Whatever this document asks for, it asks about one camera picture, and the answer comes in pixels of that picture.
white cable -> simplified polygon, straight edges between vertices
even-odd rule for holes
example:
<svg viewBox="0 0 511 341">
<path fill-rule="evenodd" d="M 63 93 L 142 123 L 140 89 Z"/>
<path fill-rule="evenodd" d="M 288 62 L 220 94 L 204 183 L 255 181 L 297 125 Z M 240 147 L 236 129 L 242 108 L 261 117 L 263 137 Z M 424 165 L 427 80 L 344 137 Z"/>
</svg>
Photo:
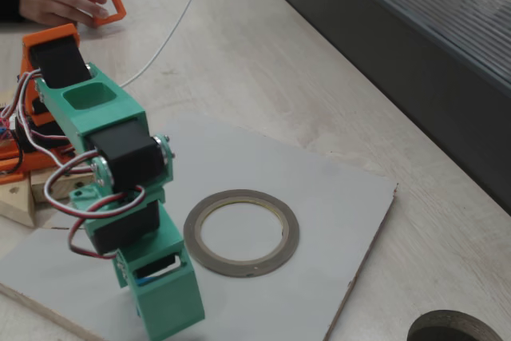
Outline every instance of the white cable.
<svg viewBox="0 0 511 341">
<path fill-rule="evenodd" d="M 70 170 L 73 166 L 78 165 L 81 162 L 88 160 L 89 158 L 91 158 L 92 155 L 99 156 L 99 153 L 97 153 L 97 150 L 94 149 L 92 151 L 84 152 L 81 155 L 76 156 L 71 161 L 69 161 L 68 163 L 66 163 L 65 165 L 61 166 L 59 169 L 57 169 L 57 171 L 55 171 L 48 178 L 48 180 L 45 182 L 45 187 L 44 187 L 45 198 L 56 209 L 59 209 L 60 211 L 66 213 L 68 215 L 71 215 L 71 216 L 77 215 L 78 217 L 80 217 L 80 216 L 94 216 L 94 215 L 98 214 L 98 212 L 82 211 L 80 209 L 75 209 L 75 208 L 72 208 L 72 207 L 70 207 L 68 205 L 62 204 L 62 203 L 58 202 L 57 200 L 55 200 L 51 196 L 51 192 L 50 192 L 52 184 L 55 181 L 57 181 L 57 179 L 59 177 L 61 177 L 63 175 L 63 173 L 65 173 L 65 171 Z M 128 210 L 130 210 L 132 208 L 135 208 L 137 205 L 141 204 L 142 201 L 145 199 L 145 196 L 146 196 L 145 190 L 141 187 L 141 193 L 139 193 L 138 196 L 132 202 L 130 202 L 129 204 L 124 205 L 124 206 L 119 207 L 119 208 L 111 209 L 109 211 L 102 211 L 102 212 L 99 212 L 99 213 L 101 215 L 112 215 L 112 216 L 120 215 L 120 214 L 122 214 L 124 212 L 127 212 Z M 93 205 L 95 205 L 98 202 L 101 202 L 103 200 L 109 199 L 110 197 L 112 197 L 112 196 L 103 197 L 101 200 L 97 201 Z"/>
<path fill-rule="evenodd" d="M 40 70 L 36 69 L 36 70 L 34 70 L 32 72 L 29 72 L 27 74 L 27 76 L 24 78 L 23 85 L 22 85 L 22 90 L 21 90 L 21 92 L 19 94 L 19 98 L 18 98 L 18 109 L 17 109 L 18 117 L 19 117 L 20 122 L 23 125 L 23 129 L 25 130 L 26 138 L 32 144 L 32 146 L 37 151 L 43 152 L 44 154 L 46 154 L 49 157 L 51 157 L 56 165 L 58 165 L 59 167 L 62 167 L 63 164 L 58 160 L 58 158 L 51 151 L 49 151 L 48 149 L 46 149 L 44 147 L 41 147 L 40 145 L 38 145 L 34 141 L 34 139 L 32 138 L 32 133 L 30 131 L 30 127 L 29 127 L 29 125 L 28 125 L 28 123 L 26 121 L 25 111 L 23 109 L 23 103 L 25 102 L 25 91 L 26 91 L 27 85 L 29 84 L 30 80 L 32 79 L 32 76 L 35 75 L 35 74 L 38 74 L 38 73 L 40 73 Z M 77 172 L 86 171 L 86 170 L 90 170 L 90 168 L 89 167 L 82 167 L 82 168 L 79 168 L 79 169 L 75 169 L 75 171 L 77 171 Z"/>
<path fill-rule="evenodd" d="M 9 117 L 13 114 L 14 110 L 16 109 L 16 106 L 18 104 L 19 94 L 20 94 L 20 88 L 22 87 L 22 83 L 25 81 L 27 72 L 24 72 L 21 77 L 18 80 L 18 87 L 16 88 L 16 92 L 14 93 L 14 99 L 12 102 L 3 109 L 3 111 L 0 113 L 0 119 L 7 120 Z"/>
<path fill-rule="evenodd" d="M 177 22 L 176 24 L 174 25 L 174 27 L 171 29 L 170 33 L 168 34 L 167 38 L 165 39 L 165 41 L 163 42 L 163 44 L 161 45 L 161 47 L 159 48 L 159 50 L 154 54 L 153 57 L 151 57 L 151 59 L 148 61 L 148 63 L 144 66 L 144 68 L 142 68 L 135 76 L 133 76 L 131 79 L 125 81 L 124 83 L 122 83 L 121 85 L 121 88 L 124 88 L 126 86 L 128 86 L 129 84 L 131 84 L 132 82 L 134 82 L 136 79 L 138 79 L 146 70 L 147 68 L 149 68 L 153 63 L 154 61 L 156 60 L 156 58 L 158 57 L 158 55 L 160 55 L 161 51 L 163 50 L 163 48 L 165 48 L 165 46 L 167 45 L 168 41 L 170 40 L 170 38 L 174 35 L 174 32 L 177 30 L 177 27 L 179 26 L 179 24 L 181 23 L 181 20 L 183 20 L 184 16 L 186 15 L 186 11 L 188 11 L 188 8 L 190 7 L 190 4 L 192 4 L 192 0 L 188 0 L 188 3 L 186 3 L 186 6 L 183 10 L 183 13 L 181 14 L 181 16 L 179 16 L 179 18 L 177 19 Z"/>
</svg>

table surface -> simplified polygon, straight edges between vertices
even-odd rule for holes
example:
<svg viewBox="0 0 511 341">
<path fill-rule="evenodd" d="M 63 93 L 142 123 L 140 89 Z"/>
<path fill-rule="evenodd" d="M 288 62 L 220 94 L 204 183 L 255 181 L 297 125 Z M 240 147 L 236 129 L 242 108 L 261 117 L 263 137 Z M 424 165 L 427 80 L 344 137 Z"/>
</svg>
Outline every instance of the table surface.
<svg viewBox="0 0 511 341">
<path fill-rule="evenodd" d="M 81 29 L 85 60 L 119 83 L 153 55 L 186 2 L 123 1 L 124 21 Z M 2 88 L 14 86 L 22 35 L 40 29 L 0 26 Z M 195 0 L 128 91 L 153 132 L 178 113 L 205 113 L 399 182 L 331 339 L 405 341 L 413 321 L 437 309 L 474 315 L 511 339 L 511 217 L 284 0 Z M 0 256 L 30 232 L 0 217 Z M 79 338 L 0 295 L 0 339 Z"/>
</svg>

white surface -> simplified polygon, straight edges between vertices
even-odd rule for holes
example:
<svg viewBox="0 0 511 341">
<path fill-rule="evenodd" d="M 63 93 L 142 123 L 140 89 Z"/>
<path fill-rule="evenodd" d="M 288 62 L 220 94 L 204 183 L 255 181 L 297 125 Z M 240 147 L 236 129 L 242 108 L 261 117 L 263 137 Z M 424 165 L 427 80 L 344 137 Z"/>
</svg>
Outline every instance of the white surface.
<svg viewBox="0 0 511 341">
<path fill-rule="evenodd" d="M 122 22 L 80 28 L 81 52 L 122 83 L 186 1 L 123 0 Z M 22 36 L 41 28 L 0 25 L 3 89 L 15 85 Z M 284 0 L 195 0 L 128 90 L 153 132 L 206 113 L 399 182 L 334 341 L 405 341 L 420 314 L 445 308 L 511 339 L 511 218 Z M 29 233 L 0 218 L 0 255 Z M 79 338 L 0 295 L 0 339 Z"/>
<path fill-rule="evenodd" d="M 166 208 L 181 231 L 199 201 L 236 188 L 284 201 L 300 225 L 296 253 L 271 274 L 233 279 L 194 263 L 207 319 L 171 339 L 322 339 L 369 252 L 396 184 L 206 117 L 177 119 L 163 133 L 178 156 Z M 229 221 L 217 228 L 219 236 L 236 230 Z M 65 237 L 62 230 L 37 230 L 0 260 L 0 283 L 108 341 L 146 339 L 111 263 L 72 254 Z M 233 246 L 222 245 L 222 253 Z"/>
</svg>

wooden block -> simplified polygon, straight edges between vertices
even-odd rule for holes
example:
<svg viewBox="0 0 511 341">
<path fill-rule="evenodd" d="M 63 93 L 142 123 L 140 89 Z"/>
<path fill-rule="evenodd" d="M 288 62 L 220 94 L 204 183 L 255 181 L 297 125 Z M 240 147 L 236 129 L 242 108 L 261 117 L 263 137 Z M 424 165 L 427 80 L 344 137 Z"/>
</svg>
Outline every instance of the wooden block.
<svg viewBox="0 0 511 341">
<path fill-rule="evenodd" d="M 32 187 L 32 195 L 36 203 L 46 202 L 43 192 L 46 180 L 55 172 L 55 169 L 43 169 L 40 171 L 33 171 L 30 177 Z M 93 181 L 92 173 L 85 175 L 70 175 L 61 177 L 52 187 L 52 196 L 57 200 L 62 200 L 68 197 L 69 193 L 76 188 L 83 185 L 90 184 Z"/>
<path fill-rule="evenodd" d="M 35 227 L 34 198 L 30 180 L 0 185 L 0 215 L 27 227 Z"/>
</svg>

plywood edge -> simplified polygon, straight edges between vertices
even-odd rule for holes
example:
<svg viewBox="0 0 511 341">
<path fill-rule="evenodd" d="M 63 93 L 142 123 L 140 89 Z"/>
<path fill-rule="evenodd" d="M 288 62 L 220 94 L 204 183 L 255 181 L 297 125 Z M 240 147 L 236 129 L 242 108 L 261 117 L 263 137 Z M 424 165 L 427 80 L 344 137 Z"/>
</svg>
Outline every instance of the plywood edge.
<svg viewBox="0 0 511 341">
<path fill-rule="evenodd" d="M 36 300 L 31 299 L 30 297 L 23 295 L 19 291 L 15 291 L 14 289 L 7 287 L 2 283 L 0 283 L 0 293 L 6 295 L 7 297 L 10 297 L 11 299 L 20 303 L 21 305 L 28 307 L 30 310 L 35 311 L 39 315 L 42 315 L 43 317 L 49 319 L 53 323 L 56 323 L 57 325 L 63 327 L 67 331 L 74 333 L 75 335 L 86 341 L 105 341 L 102 337 L 99 337 L 92 333 L 91 331 L 81 327 L 77 323 L 70 321 L 64 315 L 52 311 L 51 309 L 45 307 Z"/>
<path fill-rule="evenodd" d="M 396 194 L 397 190 L 398 190 L 398 184 L 396 184 L 396 189 L 394 190 L 394 198 L 390 202 L 390 206 L 387 209 L 385 216 L 383 217 L 382 223 L 378 227 L 378 231 L 374 234 L 373 240 L 370 242 L 369 248 L 367 249 L 367 252 L 366 252 L 364 258 L 362 259 L 362 263 L 360 263 L 360 266 L 358 267 L 358 270 L 355 273 L 355 277 L 353 278 L 352 281 L 350 281 L 350 284 L 348 285 L 348 289 L 347 289 L 346 294 L 345 294 L 345 296 L 343 298 L 343 301 L 341 302 L 341 304 L 339 306 L 339 309 L 335 313 L 335 316 L 332 319 L 330 327 L 328 328 L 328 331 L 325 334 L 325 337 L 323 338 L 323 341 L 329 341 L 330 337 L 332 336 L 332 333 L 333 333 L 333 331 L 335 329 L 335 326 L 337 325 L 337 322 L 339 321 L 339 317 L 341 316 L 341 313 L 343 312 L 343 309 L 346 306 L 346 303 L 347 303 L 348 299 L 350 298 L 350 295 L 351 295 L 353 289 L 355 288 L 355 284 L 358 281 L 358 277 L 360 276 L 360 273 L 362 272 L 362 270 L 364 268 L 364 265 L 365 265 L 367 259 L 369 258 L 370 252 L 373 250 L 374 244 L 376 243 L 376 240 L 379 238 L 380 232 L 382 231 L 383 226 L 386 223 L 387 217 L 390 214 L 390 209 L 392 208 L 392 204 L 395 201 L 395 194 Z"/>
</svg>

